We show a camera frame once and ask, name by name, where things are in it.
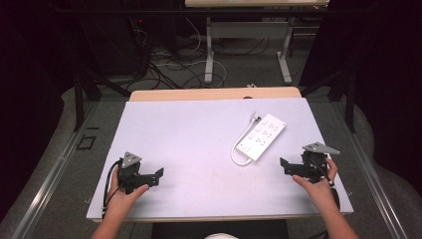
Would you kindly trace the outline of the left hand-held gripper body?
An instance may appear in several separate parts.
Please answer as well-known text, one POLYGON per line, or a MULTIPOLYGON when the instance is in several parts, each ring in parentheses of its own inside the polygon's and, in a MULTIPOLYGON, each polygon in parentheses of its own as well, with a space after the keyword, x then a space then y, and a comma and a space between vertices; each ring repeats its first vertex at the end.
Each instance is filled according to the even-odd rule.
POLYGON ((139 174, 141 158, 131 152, 126 152, 118 164, 118 185, 125 194, 131 194, 141 185, 148 184, 146 177, 139 174))

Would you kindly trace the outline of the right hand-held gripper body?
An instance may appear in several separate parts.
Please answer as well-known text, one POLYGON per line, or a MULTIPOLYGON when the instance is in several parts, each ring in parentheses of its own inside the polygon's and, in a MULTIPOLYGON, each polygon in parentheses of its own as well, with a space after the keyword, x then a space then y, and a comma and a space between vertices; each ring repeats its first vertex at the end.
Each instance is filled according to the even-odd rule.
POLYGON ((326 158, 329 154, 340 154, 340 151, 321 142, 315 142, 303 147, 302 159, 305 167, 305 178, 311 183, 317 183, 327 176, 326 158))

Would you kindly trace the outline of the person's right hand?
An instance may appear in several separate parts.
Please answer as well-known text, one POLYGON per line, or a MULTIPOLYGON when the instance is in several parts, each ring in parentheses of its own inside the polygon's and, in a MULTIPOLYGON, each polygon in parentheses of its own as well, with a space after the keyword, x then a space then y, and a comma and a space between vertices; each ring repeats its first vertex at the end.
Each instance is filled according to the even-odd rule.
POLYGON ((293 181, 308 193, 320 213, 338 211, 329 183, 325 178, 318 183, 310 183, 304 178, 294 175, 293 181))

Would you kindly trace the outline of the person's left hand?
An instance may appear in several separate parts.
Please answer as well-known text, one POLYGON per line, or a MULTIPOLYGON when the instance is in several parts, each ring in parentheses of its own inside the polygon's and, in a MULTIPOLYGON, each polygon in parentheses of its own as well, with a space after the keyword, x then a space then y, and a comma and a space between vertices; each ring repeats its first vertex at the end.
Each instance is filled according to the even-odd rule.
POLYGON ((144 194, 149 186, 141 185, 130 194, 126 194, 118 185, 118 168, 113 170, 110 190, 107 194, 107 205, 104 222, 117 224, 121 223, 130 212, 136 200, 144 194))

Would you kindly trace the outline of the white power strip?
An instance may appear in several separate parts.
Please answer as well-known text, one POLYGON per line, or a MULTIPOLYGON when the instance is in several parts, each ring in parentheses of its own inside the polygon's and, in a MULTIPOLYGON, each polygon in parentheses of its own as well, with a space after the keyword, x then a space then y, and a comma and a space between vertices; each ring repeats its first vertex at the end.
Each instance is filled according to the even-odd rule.
POLYGON ((236 150, 247 159, 256 161, 286 126, 284 121, 267 114, 236 145, 236 150))

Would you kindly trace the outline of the white table mat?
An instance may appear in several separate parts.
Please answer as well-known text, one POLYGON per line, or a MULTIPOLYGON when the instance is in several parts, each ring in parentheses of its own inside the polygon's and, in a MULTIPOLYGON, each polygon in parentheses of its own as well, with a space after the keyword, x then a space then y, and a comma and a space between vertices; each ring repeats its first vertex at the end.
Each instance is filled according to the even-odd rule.
POLYGON ((284 173, 281 159, 301 162, 305 145, 322 140, 303 98, 126 103, 104 167, 131 152, 141 172, 164 171, 134 205, 142 222, 294 218, 317 215, 307 193, 284 173), (286 128, 247 166, 231 147, 252 115, 286 128))

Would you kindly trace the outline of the black metal stand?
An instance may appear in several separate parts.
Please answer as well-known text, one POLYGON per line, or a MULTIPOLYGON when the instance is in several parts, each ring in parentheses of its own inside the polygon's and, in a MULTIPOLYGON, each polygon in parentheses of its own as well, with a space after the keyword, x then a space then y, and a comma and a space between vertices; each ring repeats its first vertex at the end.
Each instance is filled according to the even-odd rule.
POLYGON ((328 99, 331 102, 338 102, 342 96, 346 96, 345 100, 345 111, 344 121, 348 129, 355 133, 354 128, 354 103, 355 103, 355 82, 356 82, 356 71, 355 70, 338 70, 324 78, 310 87, 301 90, 301 95, 306 97, 313 93, 317 89, 327 84, 334 84, 334 86, 328 92, 328 99))
POLYGON ((95 102, 102 98, 102 93, 100 92, 98 85, 104 85, 124 97, 129 97, 131 95, 130 91, 125 90, 92 70, 77 72, 74 75, 74 84, 76 107, 76 124, 74 131, 78 131, 85 122, 84 96, 87 96, 91 101, 95 102))

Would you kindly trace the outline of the person's white clothing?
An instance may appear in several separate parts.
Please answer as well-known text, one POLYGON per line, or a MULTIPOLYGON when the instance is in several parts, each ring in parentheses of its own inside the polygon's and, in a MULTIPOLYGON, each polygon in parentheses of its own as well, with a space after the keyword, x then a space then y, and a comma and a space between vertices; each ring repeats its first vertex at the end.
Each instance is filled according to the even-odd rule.
POLYGON ((239 238, 227 233, 215 233, 215 234, 206 236, 204 239, 239 239, 239 238))

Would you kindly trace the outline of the black floor socket frame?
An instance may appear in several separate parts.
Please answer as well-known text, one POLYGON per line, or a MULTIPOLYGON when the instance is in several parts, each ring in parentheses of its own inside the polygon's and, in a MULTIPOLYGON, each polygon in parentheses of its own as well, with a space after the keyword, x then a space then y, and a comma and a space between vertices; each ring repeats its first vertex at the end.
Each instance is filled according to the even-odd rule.
POLYGON ((95 136, 86 136, 85 134, 77 144, 77 150, 90 150, 96 141, 95 136))

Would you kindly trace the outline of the metal floor rail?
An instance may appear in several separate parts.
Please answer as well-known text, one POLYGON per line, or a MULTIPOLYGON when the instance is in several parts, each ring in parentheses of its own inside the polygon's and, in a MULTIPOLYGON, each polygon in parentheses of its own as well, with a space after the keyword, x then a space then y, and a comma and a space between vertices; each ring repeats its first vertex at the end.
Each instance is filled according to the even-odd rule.
POLYGON ((86 121, 78 131, 73 120, 55 132, 29 186, 12 208, 15 228, 6 239, 87 239, 96 223, 87 218, 102 171, 100 103, 87 106, 86 121), (83 137, 95 136, 90 150, 77 150, 83 137))
POLYGON ((380 212, 384 224, 386 225, 392 239, 409 239, 404 227, 402 226, 393 206, 385 193, 379 176, 370 162, 369 157, 364 152, 362 145, 360 144, 355 133, 351 132, 349 126, 344 119, 344 111, 341 103, 332 103, 331 107, 335 112, 336 118, 340 121, 340 125, 351 143, 351 147, 357 153, 356 163, 358 164, 360 171, 365 179, 365 182, 371 192, 372 198, 376 204, 378 211, 380 212))

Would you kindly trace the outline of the white metal desk frame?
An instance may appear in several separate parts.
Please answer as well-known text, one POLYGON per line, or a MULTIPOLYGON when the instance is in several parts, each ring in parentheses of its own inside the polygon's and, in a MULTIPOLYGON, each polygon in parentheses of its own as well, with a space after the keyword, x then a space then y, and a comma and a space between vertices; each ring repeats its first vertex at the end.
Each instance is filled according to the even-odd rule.
MULTIPOLYGON (((185 0, 185 6, 199 10, 314 10, 316 7, 326 6, 329 0, 185 0)), ((206 50, 204 83, 213 81, 214 39, 283 39, 281 51, 277 53, 282 80, 285 84, 292 83, 292 77, 287 65, 286 57, 293 38, 295 17, 285 17, 284 21, 233 21, 217 22, 206 18, 206 50)))

